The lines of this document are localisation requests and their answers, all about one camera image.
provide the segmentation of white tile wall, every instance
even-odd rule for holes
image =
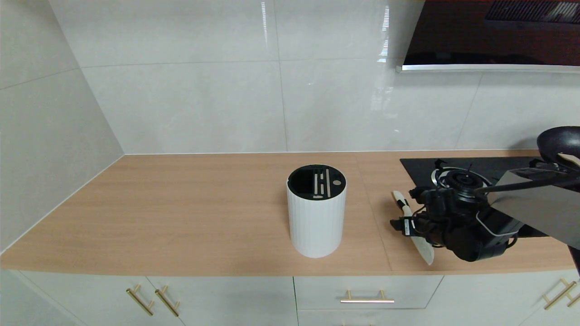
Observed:
[[[46,1],[2,1],[0,89],[78,68]]]
[[[122,155],[79,69],[0,90],[4,250]]]
[[[50,2],[128,153],[520,148],[580,124],[580,74],[396,74],[422,1]]]
[[[580,74],[486,73],[457,148],[536,148],[560,125],[580,125]]]
[[[423,1],[275,0],[281,60],[407,53]]]
[[[481,74],[409,75],[393,66],[282,62],[288,150],[453,148]]]
[[[272,0],[50,0],[81,67],[277,60]]]
[[[127,154],[286,150],[277,62],[83,72]]]

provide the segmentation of gold cabinet handle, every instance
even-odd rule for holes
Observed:
[[[125,292],[127,292],[127,294],[129,294],[129,296],[131,298],[133,298],[133,300],[135,300],[135,302],[137,302],[137,304],[141,308],[143,308],[143,310],[145,310],[145,312],[149,316],[153,316],[153,311],[151,310],[151,307],[153,307],[154,301],[151,300],[151,302],[149,303],[149,305],[146,306],[145,303],[143,303],[143,301],[141,301],[141,299],[139,299],[139,297],[137,297],[137,292],[139,291],[140,288],[141,288],[141,284],[137,284],[137,286],[135,287],[135,289],[128,288],[127,290],[125,290]]]
[[[568,304],[566,306],[568,306],[568,308],[572,308],[572,306],[575,305],[578,301],[580,301],[580,294],[577,295],[576,298],[574,298],[570,302],[568,302]]]
[[[385,292],[383,290],[379,291],[379,298],[359,298],[353,299],[350,294],[350,290],[346,291],[346,298],[340,299],[340,303],[395,303],[394,299],[385,298]]]
[[[179,317],[179,313],[177,312],[177,308],[179,307],[179,301],[177,301],[175,303],[175,305],[172,305],[171,303],[169,303],[169,300],[167,300],[167,298],[165,297],[165,291],[167,291],[167,285],[163,287],[163,289],[159,290],[159,289],[155,289],[155,294],[157,294],[157,296],[161,299],[161,301],[163,301],[163,303],[167,306],[167,309],[169,309],[173,315],[175,317]]]
[[[548,310],[551,307],[553,307],[558,301],[560,301],[565,296],[568,296],[568,298],[572,300],[572,297],[570,296],[569,292],[576,286],[576,282],[574,281],[572,283],[568,283],[563,278],[560,279],[560,282],[562,282],[562,284],[564,284],[566,287],[562,291],[560,291],[560,293],[558,293],[554,299],[552,300],[548,299],[548,297],[545,294],[542,296],[544,300],[546,300],[547,302],[547,305],[544,306],[545,310]]]

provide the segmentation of drawer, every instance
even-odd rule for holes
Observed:
[[[296,305],[304,309],[423,309],[443,276],[313,276],[295,277]],[[341,303],[379,299],[380,290],[394,303]]]
[[[300,310],[300,326],[428,326],[425,309]]]

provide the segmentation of cabinet door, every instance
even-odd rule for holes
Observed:
[[[298,322],[300,326],[429,326],[431,324],[424,309],[300,310]]]
[[[580,295],[580,280],[578,280],[578,273],[571,272],[569,278],[565,278],[567,282],[576,281],[579,284],[576,285],[570,292],[570,297],[573,299]],[[546,296],[549,300],[554,299],[558,293],[566,288],[564,284],[558,282],[557,279],[553,280],[554,287],[547,291]],[[561,300],[555,303],[548,310],[544,309],[546,306],[546,301],[539,298],[542,307],[540,307],[533,315],[525,320],[521,326],[548,326],[548,325],[578,325],[580,321],[580,302],[577,302],[571,307],[568,307],[570,299],[564,296]]]
[[[0,307],[2,326],[84,325],[17,270],[2,270]]]
[[[306,276],[295,277],[298,309],[422,309],[442,276]],[[394,303],[341,303],[347,291],[353,299],[385,297]]]
[[[187,326],[297,326],[292,277],[148,277]]]
[[[519,325],[545,303],[542,295],[560,277],[571,275],[573,271],[445,276],[426,312],[431,326]]]
[[[183,326],[179,319],[155,297],[155,289],[142,276],[102,276],[59,274],[37,271],[22,273],[56,302],[82,320],[87,326]],[[148,305],[151,300],[153,316],[149,316],[126,289],[141,288],[137,297]]]

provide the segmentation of kitchen counter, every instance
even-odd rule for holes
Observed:
[[[573,269],[567,247],[524,238],[468,263],[436,249],[425,264],[392,230],[390,192],[414,187],[400,158],[537,155],[536,151],[127,155],[56,208],[2,256],[6,269],[147,276],[327,276]],[[290,241],[285,181],[328,164],[348,182],[343,240],[310,259]]]

